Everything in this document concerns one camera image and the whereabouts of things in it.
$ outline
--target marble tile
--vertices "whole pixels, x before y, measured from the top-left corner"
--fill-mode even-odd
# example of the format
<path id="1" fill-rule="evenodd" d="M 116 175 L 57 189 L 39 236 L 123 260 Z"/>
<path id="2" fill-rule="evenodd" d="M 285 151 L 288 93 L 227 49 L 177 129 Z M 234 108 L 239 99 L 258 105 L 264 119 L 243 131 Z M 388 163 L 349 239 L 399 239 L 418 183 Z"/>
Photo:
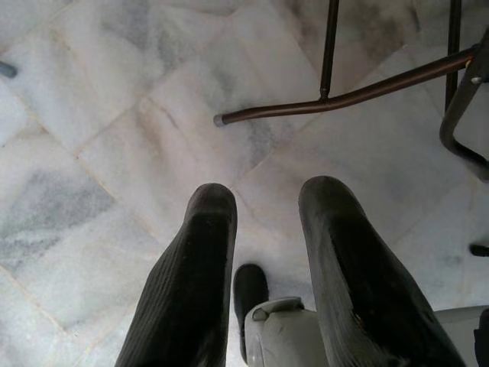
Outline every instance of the marble tile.
<path id="1" fill-rule="evenodd" d="M 98 367 L 101 365 L 115 365 L 115 361 L 121 352 L 122 344 L 131 325 L 134 311 L 126 315 L 119 325 L 114 328 L 104 339 L 93 346 L 75 367 Z"/>
<path id="2" fill-rule="evenodd" d="M 277 103 L 231 28 L 160 84 L 151 98 L 172 116 L 206 176 L 228 186 L 303 124 L 279 118 L 215 127 L 217 114 Z"/>
<path id="3" fill-rule="evenodd" d="M 193 191 L 211 180 L 173 117 L 147 99 L 84 148 L 80 159 L 163 244 L 180 227 Z"/>
<path id="4" fill-rule="evenodd" d="M 4 367 L 73 365 L 83 348 L 0 269 L 0 360 Z"/>
<path id="5" fill-rule="evenodd" d="M 321 71 L 328 2 L 269 0 L 282 15 L 316 68 Z M 338 14 L 332 94 L 344 93 L 416 33 L 409 1 L 342 2 Z"/>
<path id="6" fill-rule="evenodd" d="M 76 151 L 111 121 L 110 107 L 99 99 L 76 55 L 55 30 L 38 31 L 2 59 L 19 68 L 18 75 L 5 82 L 65 148 Z"/>
<path id="7" fill-rule="evenodd" d="M 0 11 L 0 53 L 73 0 L 8 0 Z"/>
<path id="8" fill-rule="evenodd" d="M 0 147 L 16 134 L 36 126 L 25 105 L 0 80 Z"/>
<path id="9" fill-rule="evenodd" d="M 488 197 L 485 185 L 467 179 L 392 246 L 435 310 L 489 304 L 487 259 L 468 252 L 489 236 Z"/>
<path id="10" fill-rule="evenodd" d="M 88 346 L 136 302 L 163 248 L 44 133 L 9 142 L 0 167 L 0 265 Z"/>
<path id="11" fill-rule="evenodd" d="M 299 243 L 302 184 L 317 175 L 337 177 L 390 243 L 468 174 L 439 143 L 438 126 L 439 115 L 420 87 L 327 112 L 237 189 L 264 226 Z"/>
<path id="12" fill-rule="evenodd" d="M 79 2 L 5 54 L 20 69 L 9 83 L 77 151 L 213 39 L 239 3 Z"/>
<path id="13" fill-rule="evenodd" d="M 232 19 L 232 27 L 260 78 L 282 103 L 319 98 L 319 78 L 275 9 L 256 2 Z M 311 115 L 302 115 L 306 121 Z"/>
<path id="14" fill-rule="evenodd" d="M 426 46 L 443 46 L 446 52 L 450 2 L 416 0 L 413 4 L 419 20 L 417 38 Z M 487 27 L 488 16 L 489 5 L 485 0 L 462 2 L 461 49 L 471 47 L 479 42 Z"/>

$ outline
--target shoe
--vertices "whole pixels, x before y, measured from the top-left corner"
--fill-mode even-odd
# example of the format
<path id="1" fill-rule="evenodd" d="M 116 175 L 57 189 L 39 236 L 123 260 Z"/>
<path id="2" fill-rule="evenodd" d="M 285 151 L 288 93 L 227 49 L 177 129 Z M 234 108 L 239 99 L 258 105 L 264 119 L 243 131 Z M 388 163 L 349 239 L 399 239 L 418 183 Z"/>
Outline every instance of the shoe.
<path id="1" fill-rule="evenodd" d="M 268 301 L 268 283 L 263 270 L 255 264 L 245 264 L 235 273 L 235 312 L 241 339 L 241 356 L 246 362 L 245 318 L 250 310 Z"/>

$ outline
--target tile grout line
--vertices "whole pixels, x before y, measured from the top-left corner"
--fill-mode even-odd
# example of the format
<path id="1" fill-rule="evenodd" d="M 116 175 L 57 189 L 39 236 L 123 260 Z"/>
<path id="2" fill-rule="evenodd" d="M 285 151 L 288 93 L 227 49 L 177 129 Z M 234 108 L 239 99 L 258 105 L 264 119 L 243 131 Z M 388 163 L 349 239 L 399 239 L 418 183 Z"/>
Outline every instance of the tile grout line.
<path id="1" fill-rule="evenodd" d="M 89 169 L 88 164 L 83 160 L 83 158 L 75 157 L 75 159 L 81 164 L 85 172 L 96 182 L 100 185 L 100 187 L 111 197 L 114 198 L 115 202 L 121 205 L 123 208 L 125 208 L 131 216 L 134 218 L 134 220 L 141 226 L 142 229 L 144 229 L 147 234 L 153 238 L 157 243 L 159 243 L 162 246 L 168 246 L 166 243 L 162 243 L 161 240 L 154 234 L 153 229 L 146 223 L 144 219 L 142 219 L 130 206 L 127 206 L 124 204 L 123 201 L 119 199 L 118 196 L 114 195 L 108 188 L 107 186 Z"/>
<path id="2" fill-rule="evenodd" d="M 236 11 L 234 11 L 230 15 L 228 15 L 225 18 L 225 23 L 223 25 L 223 28 L 225 28 L 226 26 L 228 26 L 228 23 L 230 22 L 230 20 L 233 17 L 237 16 L 236 14 L 239 13 L 239 12 L 241 12 L 242 9 L 243 9 L 243 7 L 247 7 L 247 6 L 249 6 L 249 3 L 246 3 L 246 4 L 242 5 L 239 9 L 237 9 Z M 155 80 L 154 81 L 154 85 L 151 86 L 151 88 L 147 92 L 142 93 L 141 97 L 138 100 L 136 100 L 136 102 L 134 102 L 132 105 L 130 105 L 129 107 L 127 107 L 126 109 L 124 109 L 121 113 L 119 113 L 118 115 L 116 115 L 116 117 L 114 117 L 110 121 L 110 123 L 108 123 L 102 129 L 100 129 L 98 132 L 96 132 L 92 137 L 88 138 L 86 141 L 84 141 L 82 144 L 80 144 L 79 147 L 73 153 L 73 155 L 78 156 L 83 151 L 83 149 L 87 148 L 87 146 L 90 145 L 94 140 L 96 140 L 96 138 L 98 138 L 99 135 L 101 135 L 103 132 L 109 130 L 110 127 L 112 125 L 114 125 L 123 115 L 125 115 L 126 113 L 128 113 L 128 111 L 130 111 L 131 109 L 133 109 L 135 106 L 137 106 L 138 104 L 140 104 L 142 101 L 144 101 L 145 99 L 151 99 L 152 100 L 151 94 L 154 92 L 154 90 L 157 88 L 157 86 L 162 85 L 162 84 L 165 84 L 165 83 L 168 83 L 169 80 L 171 80 L 176 75 L 178 75 L 178 72 L 181 69 L 183 69 L 184 67 L 186 67 L 186 65 L 190 64 L 192 61 L 196 60 L 197 57 L 207 47 L 209 47 L 210 44 L 212 44 L 213 41 L 215 41 L 216 39 L 218 39 L 220 36 L 221 36 L 221 33 L 216 32 L 215 35 L 213 37 L 211 37 L 208 41 L 206 41 L 202 46 L 194 49 L 194 51 L 195 51 L 194 55 L 188 57 L 186 60 L 184 60 L 182 63 L 180 63 L 180 65 L 178 67 L 170 70 L 167 74 L 163 75 L 160 79 Z"/>
<path id="3" fill-rule="evenodd" d="M 426 208 L 426 210 L 423 211 L 423 214 L 419 216 L 419 218 L 413 222 L 411 226 L 409 226 L 407 229 L 405 229 L 401 234 L 399 234 L 395 239 L 393 239 L 390 243 L 392 245 L 389 245 L 389 247 L 394 247 L 396 246 L 402 239 L 404 239 L 407 235 L 411 233 L 411 231 L 418 225 L 420 224 L 428 215 L 433 213 L 436 208 L 439 206 L 440 203 L 448 196 L 452 191 L 458 189 L 459 187 L 462 187 L 465 184 L 465 180 L 462 178 L 457 182 L 454 182 L 453 185 L 450 186 L 450 188 L 447 189 L 445 194 L 443 194 L 440 199 L 438 199 L 434 204 L 430 205 L 429 208 Z"/>
<path id="4" fill-rule="evenodd" d="M 50 27 L 49 24 L 52 23 L 59 15 L 61 15 L 62 13 L 66 12 L 66 11 L 69 11 L 72 7 L 74 7 L 75 5 L 78 5 L 79 3 L 82 3 L 84 1 L 86 2 L 88 0 L 73 0 L 71 3 L 64 5 L 62 8 L 60 8 L 60 10 L 55 11 L 51 16 L 47 17 L 47 19 L 43 20 L 40 24 L 32 27 L 32 29 L 27 31 L 25 34 L 16 38 L 11 44 L 6 46 L 4 49 L 0 49 L 0 55 L 7 53 L 13 47 L 23 43 L 26 39 L 31 37 L 33 34 L 42 30 L 42 28 Z"/>
<path id="5" fill-rule="evenodd" d="M 59 329 L 64 335 L 68 336 L 74 341 L 73 336 L 68 333 L 61 324 L 49 313 L 47 312 L 35 299 L 35 297 L 24 287 L 24 285 L 18 281 L 3 265 L 0 265 L 0 271 L 10 280 L 10 282 L 21 291 L 21 293 L 26 298 L 26 301 L 34 306 L 42 315 L 44 315 L 57 329 Z"/>

